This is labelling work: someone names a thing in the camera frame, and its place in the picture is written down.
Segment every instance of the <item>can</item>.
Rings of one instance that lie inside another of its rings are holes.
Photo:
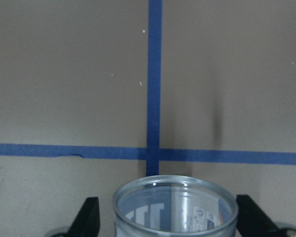
[[[116,237],[233,237],[238,206],[222,187],[180,175],[131,181],[113,196]]]

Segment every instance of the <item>blue line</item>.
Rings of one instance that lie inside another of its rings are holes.
[[[146,148],[0,144],[0,156],[145,159]]]
[[[159,174],[162,0],[149,0],[146,175]]]
[[[296,153],[160,149],[160,160],[296,165]]]

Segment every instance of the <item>vertical blue tape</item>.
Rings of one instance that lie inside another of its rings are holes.
[[[146,175],[159,174],[162,0],[149,0]]]

